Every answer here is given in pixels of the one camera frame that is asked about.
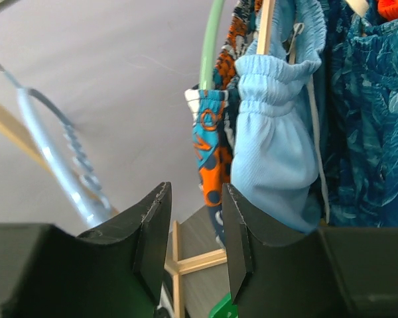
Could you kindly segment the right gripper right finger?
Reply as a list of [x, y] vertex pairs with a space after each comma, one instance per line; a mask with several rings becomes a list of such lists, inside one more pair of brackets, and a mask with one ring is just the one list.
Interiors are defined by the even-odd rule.
[[232, 301], [240, 317], [398, 317], [398, 228], [299, 233], [225, 184]]

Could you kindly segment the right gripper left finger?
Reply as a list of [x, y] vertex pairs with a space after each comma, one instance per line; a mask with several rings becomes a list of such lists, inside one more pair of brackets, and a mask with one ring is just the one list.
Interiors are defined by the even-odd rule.
[[163, 182], [78, 236], [46, 223], [0, 223], [0, 317], [152, 317], [171, 207]]

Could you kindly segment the orange teal cartoon shorts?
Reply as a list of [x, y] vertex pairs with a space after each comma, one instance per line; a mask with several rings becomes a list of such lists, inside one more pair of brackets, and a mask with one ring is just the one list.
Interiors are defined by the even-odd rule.
[[240, 97], [235, 61], [245, 55], [257, 35], [261, 1], [238, 1], [226, 41], [216, 60], [210, 89], [198, 85], [185, 91], [192, 113], [192, 141], [204, 203], [216, 242], [225, 245], [222, 186], [230, 182]]

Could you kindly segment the light blue hanger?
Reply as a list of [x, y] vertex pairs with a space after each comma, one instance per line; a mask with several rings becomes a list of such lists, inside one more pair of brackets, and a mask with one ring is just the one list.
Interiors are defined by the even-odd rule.
[[[1, 64], [0, 72], [15, 87], [19, 110], [36, 148], [85, 224], [92, 228], [111, 219], [113, 211], [111, 203], [102, 192], [100, 181], [94, 173], [70, 120], [43, 93], [37, 89], [23, 86]], [[61, 151], [53, 142], [46, 125], [34, 107], [34, 99], [41, 102], [59, 119], [64, 129], [64, 136], [68, 141], [68, 148], [74, 153], [73, 161], [82, 171], [81, 175], [78, 175], [69, 167]]]

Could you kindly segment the mint green hanger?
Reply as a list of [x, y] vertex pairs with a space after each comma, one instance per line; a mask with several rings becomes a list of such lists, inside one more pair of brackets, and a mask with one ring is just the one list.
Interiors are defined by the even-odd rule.
[[202, 46], [199, 89], [210, 90], [213, 86], [214, 54], [224, 3], [224, 0], [214, 0], [210, 9]]

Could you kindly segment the light blue shorts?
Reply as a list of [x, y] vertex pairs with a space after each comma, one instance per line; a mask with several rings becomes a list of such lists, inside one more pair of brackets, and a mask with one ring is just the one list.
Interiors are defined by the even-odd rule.
[[320, 68], [326, 23], [318, 1], [277, 1], [268, 53], [252, 42], [235, 62], [241, 99], [231, 182], [254, 206], [309, 233], [321, 212], [308, 207], [322, 175], [313, 75]]

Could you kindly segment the dark teal patterned shorts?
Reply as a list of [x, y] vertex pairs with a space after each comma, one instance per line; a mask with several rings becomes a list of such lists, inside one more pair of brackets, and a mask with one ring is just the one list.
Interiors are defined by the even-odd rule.
[[330, 222], [398, 227], [398, 19], [323, 1]]

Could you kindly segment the beige hanger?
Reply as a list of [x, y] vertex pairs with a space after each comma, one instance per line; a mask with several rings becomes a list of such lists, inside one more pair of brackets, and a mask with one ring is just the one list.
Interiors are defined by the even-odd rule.
[[[366, 0], [345, 0], [345, 2], [351, 10], [360, 17], [363, 17], [369, 9], [369, 4]], [[256, 54], [266, 55], [269, 51], [275, 3], [276, 0], [263, 0]]]

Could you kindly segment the green plastic tray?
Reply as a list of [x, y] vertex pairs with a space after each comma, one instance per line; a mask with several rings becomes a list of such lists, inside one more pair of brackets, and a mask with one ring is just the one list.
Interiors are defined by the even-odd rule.
[[237, 305], [232, 302], [231, 293], [227, 293], [210, 311], [209, 318], [238, 318]]

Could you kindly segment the wooden clothes rack frame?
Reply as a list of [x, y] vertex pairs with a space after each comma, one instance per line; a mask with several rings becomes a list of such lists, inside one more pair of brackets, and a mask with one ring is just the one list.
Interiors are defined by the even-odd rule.
[[[6, 136], [12, 143], [27, 153], [37, 164], [50, 174], [53, 171], [48, 163], [44, 161], [42, 154], [38, 151], [36, 144], [31, 138], [30, 131], [6, 107], [0, 104], [0, 133]], [[184, 300], [182, 290], [183, 275], [205, 270], [227, 262], [226, 252], [223, 249], [213, 250], [190, 258], [181, 258], [181, 233], [180, 224], [173, 223], [172, 232], [172, 256], [165, 260], [165, 270], [172, 276], [173, 282], [173, 305], [174, 316], [184, 317]]]

